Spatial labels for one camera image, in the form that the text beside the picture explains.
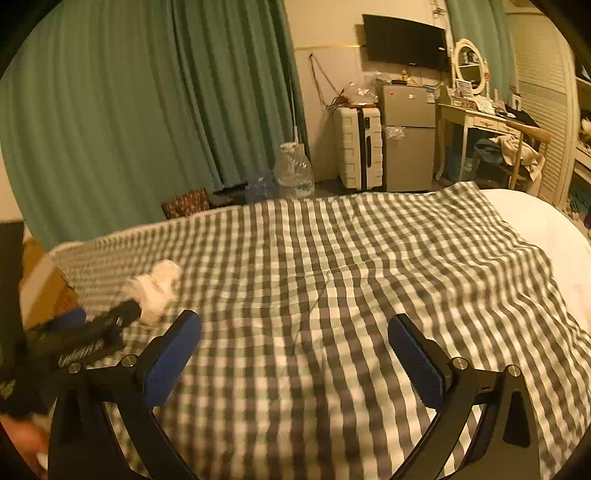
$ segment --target human hand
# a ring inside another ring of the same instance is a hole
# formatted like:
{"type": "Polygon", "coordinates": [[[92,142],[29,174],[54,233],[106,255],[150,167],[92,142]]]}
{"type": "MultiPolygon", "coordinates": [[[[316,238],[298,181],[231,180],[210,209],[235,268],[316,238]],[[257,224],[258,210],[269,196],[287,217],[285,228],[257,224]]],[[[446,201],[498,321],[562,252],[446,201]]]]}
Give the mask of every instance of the human hand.
{"type": "Polygon", "coordinates": [[[38,453],[47,454],[49,448],[47,433],[30,420],[14,420],[6,415],[0,415],[0,423],[29,468],[39,477],[47,479],[47,472],[37,460],[38,453]]]}

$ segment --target white bedsheet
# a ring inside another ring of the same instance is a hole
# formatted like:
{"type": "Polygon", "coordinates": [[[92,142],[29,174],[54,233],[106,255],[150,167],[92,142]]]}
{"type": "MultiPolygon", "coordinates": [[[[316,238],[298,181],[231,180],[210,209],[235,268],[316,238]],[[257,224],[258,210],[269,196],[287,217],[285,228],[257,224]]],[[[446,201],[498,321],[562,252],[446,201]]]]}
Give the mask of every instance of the white bedsheet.
{"type": "Polygon", "coordinates": [[[538,198],[512,190],[483,193],[504,221],[548,255],[569,312],[591,333],[591,246],[587,239],[564,215],[538,198]]]}

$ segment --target white cloth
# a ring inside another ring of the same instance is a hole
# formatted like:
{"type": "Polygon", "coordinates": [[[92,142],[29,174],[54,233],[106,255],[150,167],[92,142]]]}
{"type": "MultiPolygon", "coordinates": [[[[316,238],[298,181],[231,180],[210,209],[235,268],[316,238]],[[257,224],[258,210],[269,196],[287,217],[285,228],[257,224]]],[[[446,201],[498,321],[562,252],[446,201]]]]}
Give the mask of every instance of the white cloth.
{"type": "MultiPolygon", "coordinates": [[[[500,137],[491,138],[491,142],[501,146],[501,153],[507,165],[515,165],[519,138],[515,138],[513,135],[501,135],[500,137]]],[[[530,173],[530,177],[534,183],[541,178],[544,163],[544,156],[524,142],[521,147],[521,164],[530,173]]]]}
{"type": "Polygon", "coordinates": [[[504,221],[552,263],[554,278],[569,313],[591,333],[591,245],[549,203],[513,190],[484,190],[504,221]]]}
{"type": "Polygon", "coordinates": [[[141,323],[154,326],[160,321],[166,305],[176,297],[173,282],[178,280],[180,271],[172,260],[162,260],[151,273],[134,277],[124,285],[124,293],[142,307],[141,323]]]}

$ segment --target suitcase handle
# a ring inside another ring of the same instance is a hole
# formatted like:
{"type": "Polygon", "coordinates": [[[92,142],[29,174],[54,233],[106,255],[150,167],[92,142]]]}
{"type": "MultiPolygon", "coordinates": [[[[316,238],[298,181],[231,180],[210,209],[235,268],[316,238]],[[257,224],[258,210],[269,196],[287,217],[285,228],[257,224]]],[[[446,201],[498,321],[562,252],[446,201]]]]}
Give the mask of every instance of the suitcase handle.
{"type": "Polygon", "coordinates": [[[371,137],[365,139],[365,158],[368,168],[371,167],[371,137]]]}

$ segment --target checkered blanket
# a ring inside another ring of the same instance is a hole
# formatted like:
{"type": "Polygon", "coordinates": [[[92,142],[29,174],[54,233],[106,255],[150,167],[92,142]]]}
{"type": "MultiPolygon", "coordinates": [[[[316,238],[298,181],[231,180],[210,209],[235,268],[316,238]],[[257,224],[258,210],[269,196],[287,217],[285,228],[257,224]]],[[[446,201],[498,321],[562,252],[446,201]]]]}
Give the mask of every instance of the checkered blanket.
{"type": "MultiPolygon", "coordinates": [[[[182,310],[201,314],[201,343],[156,415],[203,479],[390,478],[434,417],[388,346],[398,312],[476,368],[522,368],[545,479],[591,421],[588,335],[545,253],[472,184],[214,210],[55,256],[90,315],[122,301],[124,282],[156,262],[182,267],[161,328],[134,324],[108,363],[140,353],[182,310]]],[[[116,411],[112,420],[141,471],[116,411]]]]}

